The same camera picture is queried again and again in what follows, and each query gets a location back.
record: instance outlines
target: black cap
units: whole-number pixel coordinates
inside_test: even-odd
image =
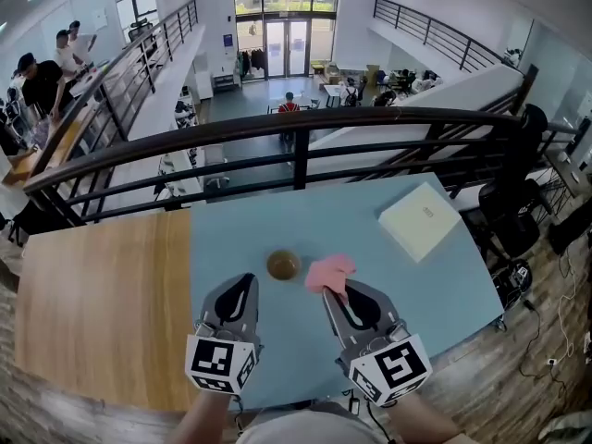
[[[27,53],[26,55],[21,56],[20,59],[18,60],[17,71],[22,72],[23,70],[28,68],[34,62],[35,62],[35,58],[33,57],[32,53]]]

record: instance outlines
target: blue table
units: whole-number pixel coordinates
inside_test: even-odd
[[[265,349],[243,391],[245,408],[335,396],[352,387],[334,363],[340,345],[322,299],[303,286],[314,260],[349,255],[357,267],[352,278],[388,294],[430,357],[502,314],[463,222],[420,264],[378,224],[380,212],[426,181],[448,199],[436,176],[426,173],[192,208],[193,318],[208,291],[225,279],[248,271],[259,279],[257,333]],[[267,256],[277,249],[302,259],[303,271],[291,282],[276,281],[266,271]]]

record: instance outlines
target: wooden floor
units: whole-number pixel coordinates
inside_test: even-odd
[[[567,408],[581,409],[587,399],[582,355],[589,297],[590,258],[586,239],[578,240],[570,248],[570,254],[577,273],[576,296],[573,301],[563,301],[562,317],[565,330],[574,342],[574,352],[554,372],[565,382],[567,394],[561,394],[561,385],[553,382],[549,374],[532,378],[518,373],[528,341],[537,333],[537,315],[521,304],[507,313],[506,333],[486,327],[433,361],[435,374],[422,388],[422,394],[479,442],[534,442],[539,429],[551,416]],[[535,274],[528,297],[541,315],[541,328],[524,370],[539,375],[545,372],[548,358],[560,358],[565,351],[557,309],[562,294],[572,293],[573,283],[570,277],[561,276],[558,258],[545,240],[539,241],[528,260]],[[567,270],[566,260],[563,269]],[[180,414],[148,413],[69,396],[16,369],[13,365],[15,300],[13,293],[0,286],[0,438],[37,444],[150,444],[166,439]],[[361,417],[368,420],[365,408]],[[225,441],[235,439],[236,430],[229,418]]]

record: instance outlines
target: floor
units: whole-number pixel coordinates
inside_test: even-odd
[[[560,218],[573,208],[568,205]],[[574,284],[569,276],[561,276],[558,257],[543,238],[526,256],[535,272],[527,297],[540,314],[540,336],[524,359],[524,371],[541,377],[524,377],[518,371],[527,344],[537,334],[537,315],[518,303],[506,314],[507,332],[486,327],[433,359],[435,373],[421,390],[471,438],[483,444],[534,443],[550,417],[566,409],[584,409],[588,398],[589,373],[581,352],[590,296],[586,239],[570,248],[576,272],[575,298],[563,300],[562,317],[574,352],[557,365],[556,381],[547,373],[545,363],[565,351],[558,303],[562,294],[572,294]],[[563,271],[567,271],[566,261],[563,258]],[[0,286],[0,440],[36,444],[165,442],[181,417],[179,413],[145,412],[71,396],[21,373],[13,365],[15,303],[15,294]],[[566,392],[562,392],[558,380],[565,383]],[[381,410],[376,413],[386,424]],[[360,417],[371,425],[364,407]],[[234,442],[236,432],[229,416],[224,442]]]
[[[319,91],[318,85],[318,78],[250,81],[242,85],[242,90],[216,94],[209,102],[209,108],[207,109],[208,116],[200,117],[200,123],[264,115],[267,113],[270,99],[283,98],[286,92],[292,92],[295,95],[304,93],[304,95],[311,99],[320,99],[321,104],[319,108],[326,110],[327,93],[325,91]],[[363,100],[363,104],[369,104],[369,100],[371,99],[371,96],[366,97]],[[334,130],[315,130],[311,135],[311,141],[318,140],[332,131]],[[225,157],[229,162],[239,161],[245,158],[281,154],[283,153],[282,150],[283,146],[279,142],[278,136],[264,136],[224,143]],[[259,166],[228,173],[230,182],[227,186],[242,186],[255,182],[290,178],[291,176],[292,169],[287,164]]]

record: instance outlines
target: person in red shirt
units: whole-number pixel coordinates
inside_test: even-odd
[[[283,112],[299,112],[300,106],[298,104],[294,104],[294,94],[292,92],[286,92],[286,103],[279,106],[277,109],[279,113]],[[285,151],[291,152],[294,146],[294,133],[281,133],[279,135],[279,140],[285,146]]]

